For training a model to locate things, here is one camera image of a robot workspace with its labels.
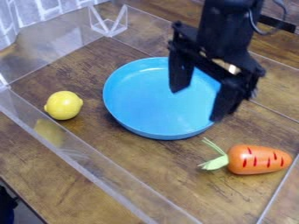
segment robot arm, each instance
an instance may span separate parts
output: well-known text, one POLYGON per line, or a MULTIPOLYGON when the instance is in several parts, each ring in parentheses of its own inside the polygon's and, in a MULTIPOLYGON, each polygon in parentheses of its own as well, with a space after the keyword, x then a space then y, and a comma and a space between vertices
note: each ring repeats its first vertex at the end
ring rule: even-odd
POLYGON ((219 81, 221 91, 210 116, 214 122, 234 113, 242 101, 250 99, 258 79, 266 75, 266 69, 249 53, 263 2, 207 0, 199 29, 181 22, 173 24, 174 35, 169 45, 170 87, 175 93, 190 86, 195 67, 219 81), (238 74, 214 63, 215 59, 235 66, 238 74))

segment wooden table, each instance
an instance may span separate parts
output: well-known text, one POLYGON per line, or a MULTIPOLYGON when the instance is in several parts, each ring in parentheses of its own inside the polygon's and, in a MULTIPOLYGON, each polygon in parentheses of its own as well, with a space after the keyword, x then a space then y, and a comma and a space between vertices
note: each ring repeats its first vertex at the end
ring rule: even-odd
MULTIPOLYGON (((171 21, 198 25, 202 7, 193 1, 126 1, 171 21)), ((299 67, 299 38, 287 32, 255 36, 251 51, 299 67)), ((241 177, 226 169, 197 170, 218 155, 202 143, 207 137, 225 150, 234 144, 263 144, 298 154, 298 70, 257 56, 269 67, 261 95, 246 101, 203 135, 179 141, 146 139, 126 131, 106 111, 102 88, 127 62, 149 57, 111 38, 102 38, 12 84, 36 108, 50 94, 68 89, 84 99, 76 118, 60 124, 162 193, 203 223, 255 223, 286 171, 241 177)), ((86 177, 2 114, 0 175, 32 210, 50 223, 145 223, 86 177)), ((295 210, 289 209, 291 217, 295 210)), ((277 219, 269 223, 298 223, 277 219)))

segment blue bowl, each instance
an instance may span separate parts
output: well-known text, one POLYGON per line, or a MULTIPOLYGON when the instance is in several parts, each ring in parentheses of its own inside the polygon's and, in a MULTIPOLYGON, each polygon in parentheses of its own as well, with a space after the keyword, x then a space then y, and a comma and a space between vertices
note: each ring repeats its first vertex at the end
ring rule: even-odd
POLYGON ((174 140, 202 133, 210 120, 221 84, 195 69, 191 85, 173 93, 169 58, 149 58, 122 66, 108 77, 103 99, 107 110, 134 133, 174 140))

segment toy carrot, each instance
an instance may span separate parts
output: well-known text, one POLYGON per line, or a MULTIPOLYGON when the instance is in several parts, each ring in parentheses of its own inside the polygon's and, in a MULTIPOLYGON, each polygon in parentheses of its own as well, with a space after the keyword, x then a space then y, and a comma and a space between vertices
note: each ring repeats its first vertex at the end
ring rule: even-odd
POLYGON ((211 140, 205 138, 203 142, 222 155, 199 164, 207 171, 227 165, 229 170, 237 174, 259 174, 281 171, 293 163, 293 158, 286 152, 265 146, 239 144, 229 150, 227 154, 211 140))

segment black cable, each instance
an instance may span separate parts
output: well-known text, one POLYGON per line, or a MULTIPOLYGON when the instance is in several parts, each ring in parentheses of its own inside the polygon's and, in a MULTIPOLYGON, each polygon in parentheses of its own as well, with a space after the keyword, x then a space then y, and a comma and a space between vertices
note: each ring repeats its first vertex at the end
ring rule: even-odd
POLYGON ((285 15, 283 15, 283 20, 281 21, 281 23, 277 25, 275 29, 273 29, 271 31, 262 31, 259 30, 259 28, 257 27, 255 25, 255 22, 254 22, 254 16, 253 16, 253 11, 251 9, 249 9, 249 20, 250 20, 250 23, 251 23, 251 26, 255 30, 255 32, 261 35, 271 35, 274 34, 275 32, 278 32, 282 28, 282 26, 285 25, 285 21, 286 21, 286 16, 287 16, 287 9, 286 9, 286 3, 283 0, 274 0, 275 3, 282 7, 283 11, 285 11, 285 15))

